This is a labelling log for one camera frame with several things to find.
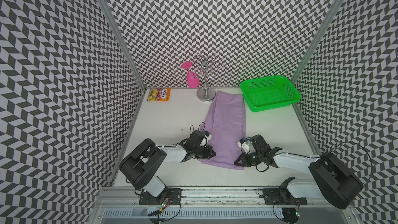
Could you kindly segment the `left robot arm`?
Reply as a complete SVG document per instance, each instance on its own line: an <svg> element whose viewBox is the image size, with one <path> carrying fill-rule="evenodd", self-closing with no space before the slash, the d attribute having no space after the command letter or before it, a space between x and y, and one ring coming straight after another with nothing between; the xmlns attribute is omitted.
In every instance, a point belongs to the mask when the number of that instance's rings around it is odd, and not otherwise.
<svg viewBox="0 0 398 224"><path fill-rule="evenodd" d="M158 145L152 139L145 139L120 162L119 171L135 189L143 189L155 198L165 198L168 187L156 176L160 166L168 162L183 163L215 157L216 152L208 144L210 140L209 132L199 130L172 146Z"/></svg>

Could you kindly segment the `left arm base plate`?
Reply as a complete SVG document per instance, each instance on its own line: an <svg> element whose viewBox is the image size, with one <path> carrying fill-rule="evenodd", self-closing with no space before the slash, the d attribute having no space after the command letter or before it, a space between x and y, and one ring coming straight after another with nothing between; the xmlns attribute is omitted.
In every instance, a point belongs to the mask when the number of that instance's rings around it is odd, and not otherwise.
<svg viewBox="0 0 398 224"><path fill-rule="evenodd" d="M148 191L143 190L140 194L139 205L179 205L181 201L181 195L181 188L165 188L157 197L154 197Z"/></svg>

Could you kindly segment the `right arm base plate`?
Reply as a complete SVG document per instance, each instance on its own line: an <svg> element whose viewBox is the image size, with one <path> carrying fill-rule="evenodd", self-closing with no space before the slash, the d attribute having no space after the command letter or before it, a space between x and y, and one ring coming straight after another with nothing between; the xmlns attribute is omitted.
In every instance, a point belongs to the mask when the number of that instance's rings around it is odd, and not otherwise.
<svg viewBox="0 0 398 224"><path fill-rule="evenodd" d="M264 199L265 205L291 205L291 206L305 206L308 205L306 198L295 198L287 190L279 188L263 188L260 190L260 196Z"/></svg>

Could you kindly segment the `purple long pants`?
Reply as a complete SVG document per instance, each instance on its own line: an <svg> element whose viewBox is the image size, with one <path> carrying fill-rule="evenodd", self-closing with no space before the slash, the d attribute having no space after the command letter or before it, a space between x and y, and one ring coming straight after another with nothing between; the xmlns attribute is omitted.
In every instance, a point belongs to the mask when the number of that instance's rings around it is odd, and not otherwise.
<svg viewBox="0 0 398 224"><path fill-rule="evenodd" d="M211 159L202 160L202 164L243 170L243 167L234 164L241 155L238 142L246 137L246 111L243 96L218 91L204 123L204 130L211 135L208 145L212 146L216 155Z"/></svg>

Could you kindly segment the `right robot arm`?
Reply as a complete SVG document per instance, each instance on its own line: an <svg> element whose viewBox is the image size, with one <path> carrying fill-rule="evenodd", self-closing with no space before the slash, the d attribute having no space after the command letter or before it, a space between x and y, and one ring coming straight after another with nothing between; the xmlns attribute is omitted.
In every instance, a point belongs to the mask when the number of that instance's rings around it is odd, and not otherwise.
<svg viewBox="0 0 398 224"><path fill-rule="evenodd" d="M268 168L285 168L309 175L308 179L289 177L278 188L264 189L266 204L306 204L308 198L328 201L346 209L364 189L364 184L334 153L300 155L271 148L261 135L237 143L241 155L235 165L249 168L264 163Z"/></svg>

